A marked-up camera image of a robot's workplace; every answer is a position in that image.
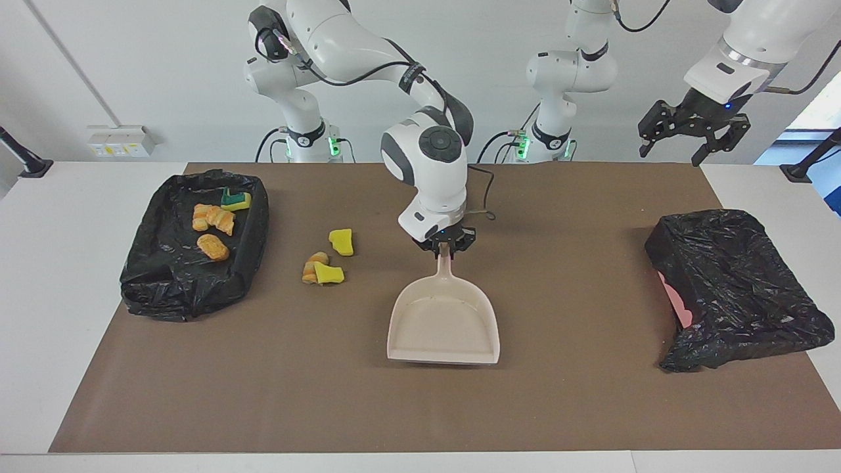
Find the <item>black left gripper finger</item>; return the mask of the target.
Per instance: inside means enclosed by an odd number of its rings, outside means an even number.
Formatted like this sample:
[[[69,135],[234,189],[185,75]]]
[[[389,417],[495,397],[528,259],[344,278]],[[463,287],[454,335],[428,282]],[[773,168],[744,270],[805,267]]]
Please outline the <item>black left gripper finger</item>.
[[[640,158],[646,158],[657,141],[675,137],[685,128],[681,106],[671,106],[658,100],[639,121]]]
[[[696,133],[696,137],[704,138],[705,141],[692,156],[691,164],[699,167],[711,154],[730,152],[747,134],[750,127],[749,117],[744,113],[716,123],[694,118],[690,123],[690,131]]]

